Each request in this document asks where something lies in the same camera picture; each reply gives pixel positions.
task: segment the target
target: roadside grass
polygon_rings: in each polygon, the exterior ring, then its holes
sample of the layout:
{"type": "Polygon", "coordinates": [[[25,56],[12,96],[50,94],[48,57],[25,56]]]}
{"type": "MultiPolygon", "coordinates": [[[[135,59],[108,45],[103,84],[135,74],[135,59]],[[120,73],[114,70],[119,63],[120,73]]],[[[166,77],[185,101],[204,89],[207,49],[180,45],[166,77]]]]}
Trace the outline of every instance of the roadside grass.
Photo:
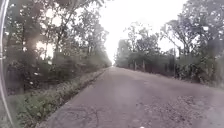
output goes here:
{"type": "Polygon", "coordinates": [[[13,106],[14,120],[19,127],[34,128],[44,121],[51,113],[78,94],[93,82],[106,69],[88,73],[68,82],[53,86],[46,90],[33,90],[22,95],[9,97],[13,106]]]}
{"type": "Polygon", "coordinates": [[[0,97],[0,128],[11,128],[11,124],[8,120],[1,97],[0,97]]]}

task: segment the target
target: sky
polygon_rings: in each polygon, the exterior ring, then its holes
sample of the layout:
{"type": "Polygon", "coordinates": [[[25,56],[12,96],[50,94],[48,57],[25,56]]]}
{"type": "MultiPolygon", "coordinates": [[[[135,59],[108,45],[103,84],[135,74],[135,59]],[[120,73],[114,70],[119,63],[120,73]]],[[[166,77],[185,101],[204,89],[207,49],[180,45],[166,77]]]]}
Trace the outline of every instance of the sky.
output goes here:
{"type": "MultiPolygon", "coordinates": [[[[138,21],[152,26],[154,32],[168,21],[177,19],[187,0],[113,0],[100,10],[100,23],[109,32],[105,47],[112,62],[118,41],[125,37],[123,30],[132,22],[138,21]]],[[[173,48],[168,40],[159,42],[162,51],[173,48]]]]}

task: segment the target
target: asphalt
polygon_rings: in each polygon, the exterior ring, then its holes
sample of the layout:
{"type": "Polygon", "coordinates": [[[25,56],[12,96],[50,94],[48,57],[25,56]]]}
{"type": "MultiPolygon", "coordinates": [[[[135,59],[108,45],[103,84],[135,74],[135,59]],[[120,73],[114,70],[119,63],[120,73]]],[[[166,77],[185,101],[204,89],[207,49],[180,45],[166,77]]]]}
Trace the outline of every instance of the asphalt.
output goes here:
{"type": "Polygon", "coordinates": [[[109,68],[38,128],[224,128],[224,91],[109,68]]]}

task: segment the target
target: road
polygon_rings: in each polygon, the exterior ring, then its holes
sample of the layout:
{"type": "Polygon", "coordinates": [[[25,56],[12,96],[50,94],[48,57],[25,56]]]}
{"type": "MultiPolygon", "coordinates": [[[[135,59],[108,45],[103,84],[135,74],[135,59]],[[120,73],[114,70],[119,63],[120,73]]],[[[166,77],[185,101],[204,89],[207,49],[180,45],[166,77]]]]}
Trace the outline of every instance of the road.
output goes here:
{"type": "Polygon", "coordinates": [[[224,92],[112,67],[40,127],[223,128],[224,92]]]}

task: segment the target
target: sunlight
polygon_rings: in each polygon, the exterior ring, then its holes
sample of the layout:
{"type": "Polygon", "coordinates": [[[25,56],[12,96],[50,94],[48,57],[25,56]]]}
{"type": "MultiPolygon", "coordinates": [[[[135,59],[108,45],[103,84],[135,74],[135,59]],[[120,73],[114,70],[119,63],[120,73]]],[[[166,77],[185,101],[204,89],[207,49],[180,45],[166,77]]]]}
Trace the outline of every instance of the sunlight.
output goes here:
{"type": "MultiPolygon", "coordinates": [[[[186,0],[114,0],[101,9],[100,22],[109,31],[105,47],[110,60],[114,63],[114,55],[119,39],[126,35],[123,30],[132,22],[138,21],[152,26],[154,32],[169,20],[176,19],[186,0]]],[[[163,51],[173,47],[172,44],[159,42],[163,51]]]]}
{"type": "Polygon", "coordinates": [[[61,25],[61,18],[59,16],[54,17],[54,14],[55,14],[55,12],[53,12],[52,9],[48,9],[47,12],[46,12],[46,17],[53,18],[52,24],[59,27],[61,25]]]}
{"type": "MultiPolygon", "coordinates": [[[[41,41],[39,41],[39,42],[37,42],[37,44],[36,44],[36,48],[37,48],[38,50],[39,50],[39,49],[44,49],[44,50],[46,50],[46,44],[43,43],[43,42],[41,42],[41,41]]],[[[52,45],[52,44],[48,44],[48,45],[47,45],[47,57],[53,58],[53,56],[54,56],[53,45],[52,45]]]]}

